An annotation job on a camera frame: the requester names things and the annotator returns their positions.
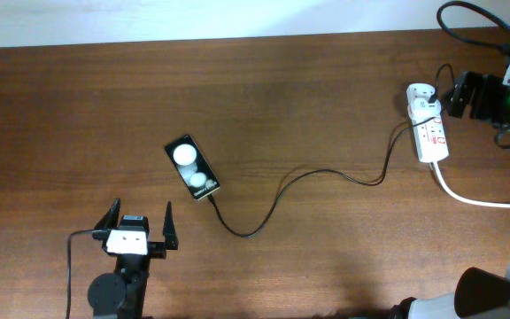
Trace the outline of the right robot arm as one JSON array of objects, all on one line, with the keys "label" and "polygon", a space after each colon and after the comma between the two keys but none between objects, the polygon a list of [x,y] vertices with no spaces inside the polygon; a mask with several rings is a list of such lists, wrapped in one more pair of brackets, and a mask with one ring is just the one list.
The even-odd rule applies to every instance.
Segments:
[{"label": "right robot arm", "polygon": [[[442,173],[437,164],[448,150],[436,136],[432,142],[423,135],[428,123],[440,125],[434,112],[422,115],[423,106],[429,106],[426,93],[413,84],[407,89],[408,112],[413,123],[420,161],[429,163],[438,179]],[[490,121],[504,134],[510,131],[510,73],[504,78],[489,74],[465,72],[448,91],[439,108],[459,118],[467,106],[475,120]],[[504,276],[496,276],[479,268],[469,268],[460,278],[453,293],[429,300],[409,298],[393,307],[392,318],[510,318],[510,265]]]}]

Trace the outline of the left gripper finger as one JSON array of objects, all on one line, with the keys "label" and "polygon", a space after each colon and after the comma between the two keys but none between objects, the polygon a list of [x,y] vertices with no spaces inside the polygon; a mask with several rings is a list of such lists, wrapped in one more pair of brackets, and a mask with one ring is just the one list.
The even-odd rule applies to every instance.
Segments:
[{"label": "left gripper finger", "polygon": [[118,225],[120,216],[120,199],[116,198],[106,214],[95,225],[94,230],[109,230]]},{"label": "left gripper finger", "polygon": [[166,205],[162,234],[165,239],[167,250],[177,250],[179,248],[179,240],[174,225],[172,203],[170,201],[168,201]]}]

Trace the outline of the black Samsung Galaxy smartphone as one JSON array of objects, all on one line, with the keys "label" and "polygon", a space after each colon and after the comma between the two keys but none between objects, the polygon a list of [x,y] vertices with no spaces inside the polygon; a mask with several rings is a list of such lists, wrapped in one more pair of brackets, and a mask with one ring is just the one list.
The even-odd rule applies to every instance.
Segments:
[{"label": "black Samsung Galaxy smartphone", "polygon": [[219,179],[191,135],[173,140],[164,149],[194,200],[206,198],[220,188]]}]

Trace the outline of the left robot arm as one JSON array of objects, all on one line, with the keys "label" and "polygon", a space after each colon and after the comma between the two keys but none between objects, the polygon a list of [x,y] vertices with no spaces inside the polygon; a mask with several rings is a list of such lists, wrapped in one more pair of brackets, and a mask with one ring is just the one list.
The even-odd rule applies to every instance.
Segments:
[{"label": "left robot arm", "polygon": [[94,318],[137,319],[143,306],[152,260],[164,260],[178,249],[172,206],[166,206],[162,241],[150,241],[149,220],[141,215],[120,215],[120,200],[94,227],[92,237],[103,251],[116,259],[114,271],[96,277],[88,288]]}]

